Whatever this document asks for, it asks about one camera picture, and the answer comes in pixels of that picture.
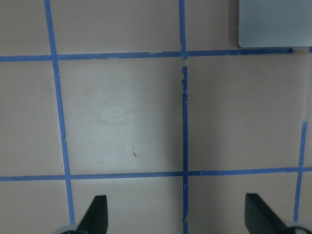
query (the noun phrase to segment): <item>blue tape line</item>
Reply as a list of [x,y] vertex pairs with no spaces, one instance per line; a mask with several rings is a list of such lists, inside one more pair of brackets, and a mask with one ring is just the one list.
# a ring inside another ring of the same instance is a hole
[[182,68],[182,73],[183,73],[182,120],[183,120],[183,230],[184,230],[183,232],[187,233],[188,231],[187,216],[189,210],[187,66],[184,66]]
[[49,61],[51,55],[0,56],[0,62]]
[[146,178],[146,177],[171,177],[183,176],[183,172],[146,172],[146,173],[121,173],[98,175],[71,175],[71,179],[114,179],[114,178]]
[[273,48],[273,49],[244,49],[244,50],[206,50],[189,51],[188,56],[226,56],[226,55],[263,55],[263,54],[291,54],[292,48]]
[[[173,176],[234,176],[267,173],[294,173],[297,167],[247,169],[231,171],[189,171],[189,172],[146,172],[146,173],[121,173],[121,174],[96,174],[96,175],[70,175],[71,179],[111,179],[111,178],[145,178],[145,177],[173,177]],[[303,172],[312,172],[312,167],[302,168]],[[64,175],[26,175],[26,176],[3,176],[0,181],[28,181],[28,180],[65,180]]]
[[29,175],[0,177],[0,181],[64,180],[64,175]]
[[73,204],[72,185],[71,185],[71,178],[70,178],[67,143],[65,139],[66,131],[65,131],[63,102],[62,102],[62,94],[61,94],[60,78],[59,78],[59,63],[57,59],[57,49],[56,49],[55,38],[54,38],[50,0],[44,0],[44,8],[45,8],[45,15],[46,15],[46,20],[47,20],[50,49],[51,49],[51,55],[52,55],[52,64],[53,64],[53,69],[54,69],[55,90],[56,90],[57,105],[58,105],[58,119],[59,119],[62,151],[63,151],[65,183],[66,183],[67,201],[68,201],[68,212],[69,212],[70,223],[74,224],[75,223],[74,204]]
[[180,57],[180,52],[133,52],[133,53],[102,53],[102,54],[73,54],[57,55],[58,60],[78,59],[140,59],[140,58],[172,58]]
[[185,33],[185,0],[179,0],[181,56],[187,59]]
[[[291,48],[280,49],[244,49],[244,50],[207,50],[207,51],[182,51],[181,52],[133,52],[133,53],[102,53],[102,54],[69,54],[56,55],[57,60],[79,60],[79,59],[139,59],[139,58],[176,58],[187,56],[226,56],[226,55],[261,55],[261,54],[289,54],[293,53]],[[49,61],[51,55],[25,55],[25,56],[1,56],[0,62],[19,62],[19,61]]]
[[298,176],[296,184],[296,193],[294,198],[294,207],[293,207],[293,221],[298,222],[299,216],[299,203],[300,203],[300,191],[301,191],[301,181],[302,181],[302,169],[304,164],[304,151],[306,147],[306,136],[307,136],[307,122],[302,123],[301,129],[301,140],[300,140],[300,154],[299,154],[299,163],[298,163]]
[[302,168],[302,172],[312,172],[312,167],[304,167]]
[[189,212],[189,185],[188,177],[183,177],[183,223],[187,223],[187,215]]
[[188,234],[189,232],[189,224],[183,223],[183,234]]
[[188,171],[188,100],[187,100],[187,66],[182,69],[182,121],[183,121],[183,171]]
[[228,171],[191,171],[189,172],[189,176],[234,176],[234,175],[252,175],[252,174],[285,173],[285,172],[298,172],[298,168],[284,167],[284,168],[246,169],[246,170],[228,170]]

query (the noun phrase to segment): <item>beige floor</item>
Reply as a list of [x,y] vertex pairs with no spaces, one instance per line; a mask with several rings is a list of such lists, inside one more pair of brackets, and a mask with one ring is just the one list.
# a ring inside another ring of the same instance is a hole
[[[51,12],[58,55],[181,51],[178,0],[51,0]],[[187,51],[239,49],[237,1],[185,0],[185,20]],[[44,0],[2,0],[0,21],[1,232],[53,233],[70,218]],[[58,61],[76,222],[106,194],[108,233],[183,233],[183,66],[198,175],[188,233],[247,234],[247,192],[292,220],[297,172],[237,170],[298,167],[307,121],[312,171],[311,64],[306,50]],[[310,228],[311,181],[304,172],[299,205]]]

